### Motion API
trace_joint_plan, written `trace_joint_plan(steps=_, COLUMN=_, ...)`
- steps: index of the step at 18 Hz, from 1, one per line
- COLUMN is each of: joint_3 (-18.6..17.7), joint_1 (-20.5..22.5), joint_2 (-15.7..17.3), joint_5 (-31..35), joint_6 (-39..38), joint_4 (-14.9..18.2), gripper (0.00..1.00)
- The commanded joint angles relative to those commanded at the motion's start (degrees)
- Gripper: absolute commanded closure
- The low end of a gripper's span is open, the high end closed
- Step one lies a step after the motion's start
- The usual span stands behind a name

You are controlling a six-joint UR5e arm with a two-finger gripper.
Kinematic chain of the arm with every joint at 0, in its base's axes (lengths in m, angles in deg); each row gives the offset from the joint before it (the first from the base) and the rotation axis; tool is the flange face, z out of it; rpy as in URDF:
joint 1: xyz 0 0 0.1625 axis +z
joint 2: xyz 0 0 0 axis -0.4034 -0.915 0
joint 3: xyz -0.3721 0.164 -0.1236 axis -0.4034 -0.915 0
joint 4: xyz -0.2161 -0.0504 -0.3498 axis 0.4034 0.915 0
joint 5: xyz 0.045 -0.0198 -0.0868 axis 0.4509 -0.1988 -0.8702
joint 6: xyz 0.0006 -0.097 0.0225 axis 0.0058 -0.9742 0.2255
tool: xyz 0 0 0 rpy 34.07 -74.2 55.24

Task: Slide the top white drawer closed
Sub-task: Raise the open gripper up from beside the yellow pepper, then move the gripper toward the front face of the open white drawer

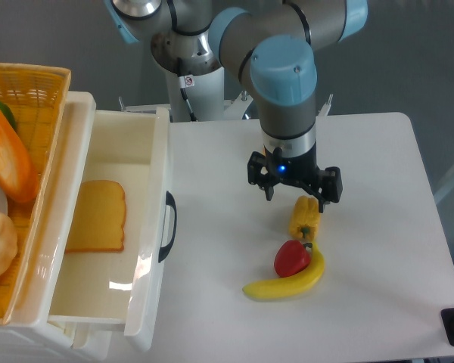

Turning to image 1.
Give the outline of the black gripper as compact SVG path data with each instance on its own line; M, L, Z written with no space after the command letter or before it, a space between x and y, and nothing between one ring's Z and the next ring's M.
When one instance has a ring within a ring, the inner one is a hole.
M304 189L318 201L318 211L338 203L343 192L341 170L337 166L320 169L316 162L316 144L301 156L281 157L278 161L266 148L264 155L254 151L247 163L247 181L264 191L270 201L278 183Z

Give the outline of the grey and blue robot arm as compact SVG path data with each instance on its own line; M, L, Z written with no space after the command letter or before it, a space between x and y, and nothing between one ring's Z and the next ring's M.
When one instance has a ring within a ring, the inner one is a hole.
M174 121L223 118L223 77L238 80L257 106L264 145L249 159L247 179L267 199L284 184L303 189L320 207L339 201L340 170L316 162L314 53L359 32L367 2L284 1L261 15L242 8L214 14L210 1L105 5L126 42L150 39Z

